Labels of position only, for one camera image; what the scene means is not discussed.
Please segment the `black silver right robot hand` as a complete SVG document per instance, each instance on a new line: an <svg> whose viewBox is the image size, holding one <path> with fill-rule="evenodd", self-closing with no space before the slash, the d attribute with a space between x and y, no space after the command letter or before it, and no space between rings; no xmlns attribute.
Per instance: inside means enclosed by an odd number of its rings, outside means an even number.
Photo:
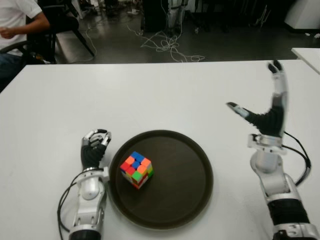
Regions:
<svg viewBox="0 0 320 240"><path fill-rule="evenodd" d="M266 113L254 113L234 102L226 105L237 115L255 126L263 135L281 138L285 131L285 121L288 112L288 81L285 70L278 60L267 65L274 82L274 92L271 107Z"/></svg>

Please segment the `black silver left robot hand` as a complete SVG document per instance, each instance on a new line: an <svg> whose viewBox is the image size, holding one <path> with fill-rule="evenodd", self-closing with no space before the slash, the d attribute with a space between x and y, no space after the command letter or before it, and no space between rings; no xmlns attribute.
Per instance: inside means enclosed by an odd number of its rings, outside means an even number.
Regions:
<svg viewBox="0 0 320 240"><path fill-rule="evenodd" d="M94 129L88 132L81 140L80 158L82 169L98 168L112 134L106 129Z"/></svg>

